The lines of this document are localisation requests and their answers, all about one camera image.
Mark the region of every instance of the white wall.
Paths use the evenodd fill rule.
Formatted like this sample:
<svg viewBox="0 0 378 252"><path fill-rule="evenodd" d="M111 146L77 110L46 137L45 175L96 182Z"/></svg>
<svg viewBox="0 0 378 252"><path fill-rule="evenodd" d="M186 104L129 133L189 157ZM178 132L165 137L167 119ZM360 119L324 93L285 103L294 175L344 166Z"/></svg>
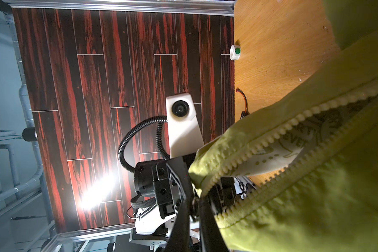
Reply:
<svg viewBox="0 0 378 252"><path fill-rule="evenodd" d="M20 86L10 29L0 12L0 129L14 130L16 134L21 134L26 127L18 98ZM29 180L37 170L31 143L16 139L0 141L0 144L14 145L20 182ZM0 150L0 184L3 191L13 187L7 150Z"/></svg>

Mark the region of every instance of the zipper teeth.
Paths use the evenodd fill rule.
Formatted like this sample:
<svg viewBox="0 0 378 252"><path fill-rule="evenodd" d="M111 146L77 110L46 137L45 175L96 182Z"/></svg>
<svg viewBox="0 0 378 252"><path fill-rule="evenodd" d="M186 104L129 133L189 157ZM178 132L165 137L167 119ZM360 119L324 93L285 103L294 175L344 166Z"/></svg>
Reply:
<svg viewBox="0 0 378 252"><path fill-rule="evenodd" d="M279 171L278 174L275 174L274 177L270 177L270 181L266 180L266 183L261 185L256 191L253 191L246 199L237 201L233 206L226 209L225 212L215 216L217 223L223 221L230 214L233 213L235 209L243 207L249 202L257 198L263 191L274 186L278 181L280 181L285 175L290 175L293 171L297 171L299 165L304 165L307 162L310 162L314 157L324 152L335 139L343 136L348 132L348 129L351 128L351 125L355 123L355 118L350 119L346 124L344 124L339 130L337 130L333 135L325 139L322 143L317 145L315 148L308 151L302 158L300 158L296 163L290 164L288 167L284 168L285 172Z"/></svg>
<svg viewBox="0 0 378 252"><path fill-rule="evenodd" d="M378 95L378 84L376 85L366 85L361 88L357 88L355 90L352 90L348 93L345 93L335 99L332 99L328 102L324 102L322 104L319 104L318 106L314 106L308 110L303 111L302 113L298 114L292 119L289 119L286 123L283 123L279 126L277 126L275 129L272 130L272 132L268 133L262 140L260 140L258 143L254 144L254 147L251 150L248 150L245 153L242 153L241 155L237 155L237 157L232 158L231 161L227 161L228 165L225 165L218 174L214 175L211 179L211 183L208 184L208 186L205 187L204 190L202 190L202 195L206 195L210 189L217 183L217 181L223 177L224 175L228 174L232 169L237 167L238 165L242 164L243 162L247 161L250 157L252 157L254 154L257 154L258 151L262 150L263 147L269 146L269 144L273 143L276 139L279 139L282 135L286 134L287 131L291 130L293 126L298 125L300 122L304 121L306 118L311 117L314 114L319 114L323 111L327 111L331 108L338 108L340 106L344 106L350 103L357 102L359 100L365 100L370 97L375 97ZM279 180L279 176L282 174L280 171L279 174L275 175L274 178L276 180ZM262 185L263 187L269 187L271 183L266 183ZM227 214L230 214L232 212L232 208L236 207L236 204L239 204L240 206L243 204L242 201L237 201L232 207L228 208L226 212L223 212L223 217Z"/></svg>

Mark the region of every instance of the red wire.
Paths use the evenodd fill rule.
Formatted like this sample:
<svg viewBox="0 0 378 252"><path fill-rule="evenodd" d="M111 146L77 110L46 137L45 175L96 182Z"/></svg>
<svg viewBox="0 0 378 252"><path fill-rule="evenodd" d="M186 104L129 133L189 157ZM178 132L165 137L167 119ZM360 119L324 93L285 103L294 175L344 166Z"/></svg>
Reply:
<svg viewBox="0 0 378 252"><path fill-rule="evenodd" d="M247 101L247 99L245 97L245 94L239 88L237 88L235 91L238 92L238 93L240 93L240 94L242 94L242 97L245 100L245 112L247 112L248 111L248 101Z"/></svg>

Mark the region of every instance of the black wire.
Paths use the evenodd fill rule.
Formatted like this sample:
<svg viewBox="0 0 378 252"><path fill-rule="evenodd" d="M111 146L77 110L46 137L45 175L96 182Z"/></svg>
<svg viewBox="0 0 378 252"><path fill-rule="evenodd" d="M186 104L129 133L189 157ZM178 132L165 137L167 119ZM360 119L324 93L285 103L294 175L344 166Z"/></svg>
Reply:
<svg viewBox="0 0 378 252"><path fill-rule="evenodd" d="M16 137L16 136L22 136L22 135L8 135L8 137Z"/></svg>
<svg viewBox="0 0 378 252"><path fill-rule="evenodd" d="M244 94L244 93L242 92L242 90L239 89L239 88L237 88L235 91L236 91L236 92L239 92L240 94L242 94L242 96L243 96L243 98L244 98L244 100L245 100L245 112L247 112L247 111L248 111L248 100L246 99L245 94Z"/></svg>
<svg viewBox="0 0 378 252"><path fill-rule="evenodd" d="M149 214L152 210L154 210L155 208L157 207L157 204L154 204L153 206L147 208L146 210L144 210L138 217L131 217L127 214L127 212L133 208L132 206L129 207L126 211L126 216L132 220L135 220L135 219L138 219L138 218L144 218L144 216L146 216L147 214Z"/></svg>
<svg viewBox="0 0 378 252"><path fill-rule="evenodd" d="M123 168L125 168L128 171L130 171L131 173L135 172L135 168L132 167L131 165L129 165L126 162L125 157L124 157L124 152L125 152L126 145L133 138L133 136L136 135L143 128L145 128L145 127L147 127L147 126L149 126L149 125L151 125L153 123L166 123L166 122L167 122L167 117L166 116L151 117L151 118L148 118L148 119L142 121L141 123L137 124L134 128L132 128L126 134L126 136L121 141L121 143L119 145L119 149L118 149L118 159L119 159L119 162L121 163L121 165L122 165ZM159 151L161 151L161 152L163 151L164 153L166 153L165 150L164 150L164 147L162 147L162 144L161 144L161 146L157 146L157 147L158 147Z"/></svg>
<svg viewBox="0 0 378 252"><path fill-rule="evenodd" d="M131 207L129 207L129 208L126 210L126 216L127 216L129 219L132 219L132 220L138 219L139 217L130 217L130 216L127 214L127 212L128 212L131 208L133 208L133 207L131 206Z"/></svg>
<svg viewBox="0 0 378 252"><path fill-rule="evenodd" d="M153 197L151 199L143 200L143 201L137 201L141 197L140 192L130 200L130 204L133 208L139 209L139 208L146 208L151 207L152 205L156 204L156 198Z"/></svg>
<svg viewBox="0 0 378 252"><path fill-rule="evenodd" d="M238 181L238 184L239 184L239 188L241 189L242 193L238 194L238 195L242 195L242 194L245 194L246 195L246 190L245 190L245 185L243 184L242 181L239 181L239 179L237 177L234 177L237 181Z"/></svg>
<svg viewBox="0 0 378 252"><path fill-rule="evenodd" d="M162 146L162 125L164 123L158 123L157 124L157 133L156 133L156 142L157 142L157 149L161 157L165 160L168 160L171 158L168 153L164 150L164 147Z"/></svg>
<svg viewBox="0 0 378 252"><path fill-rule="evenodd" d="M7 139L0 139L0 141L5 141L5 140L13 140L13 139L22 139L22 137L16 137L16 138L7 138Z"/></svg>

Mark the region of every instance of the yellow-green fabric bag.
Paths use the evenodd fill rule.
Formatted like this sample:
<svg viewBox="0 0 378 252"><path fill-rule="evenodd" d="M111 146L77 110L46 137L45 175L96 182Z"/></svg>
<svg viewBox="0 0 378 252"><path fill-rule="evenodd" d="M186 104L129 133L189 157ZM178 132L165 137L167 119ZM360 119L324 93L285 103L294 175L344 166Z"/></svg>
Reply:
<svg viewBox="0 0 378 252"><path fill-rule="evenodd" d="M313 115L369 103L285 172L216 216L231 249L378 251L378 2L324 6L340 55L201 148L189 169L192 182L204 197L220 177L257 173L257 165L244 164ZM349 19L347 10L353 10ZM354 27L356 18L367 25Z"/></svg>

